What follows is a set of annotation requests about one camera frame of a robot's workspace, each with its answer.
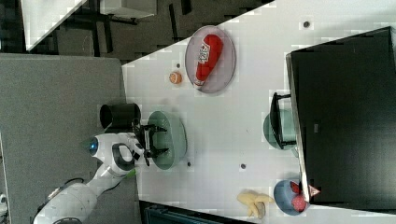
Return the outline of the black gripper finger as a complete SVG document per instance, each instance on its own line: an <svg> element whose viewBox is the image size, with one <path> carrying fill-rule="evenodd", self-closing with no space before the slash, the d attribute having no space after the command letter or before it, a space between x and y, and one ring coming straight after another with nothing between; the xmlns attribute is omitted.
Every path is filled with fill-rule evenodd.
<svg viewBox="0 0 396 224"><path fill-rule="evenodd" d="M167 130L165 128L154 125L154 124L152 124L150 127L154 132L167 132Z"/></svg>
<svg viewBox="0 0 396 224"><path fill-rule="evenodd" d="M163 153L167 152L168 148L157 148L157 149L153 149L151 151L151 157L152 158L157 158L160 155L162 155Z"/></svg>

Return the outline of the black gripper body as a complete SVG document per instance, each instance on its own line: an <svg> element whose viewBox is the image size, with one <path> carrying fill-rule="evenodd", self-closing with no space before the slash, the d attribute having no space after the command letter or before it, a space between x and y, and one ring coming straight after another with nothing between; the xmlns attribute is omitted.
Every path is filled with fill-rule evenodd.
<svg viewBox="0 0 396 224"><path fill-rule="evenodd" d="M133 133L139 145L144 150L143 156L146 165L149 165L149 158L152 158L154 155L154 145L152 137L155 134L155 126L153 124L143 125L138 119L134 119Z"/></svg>

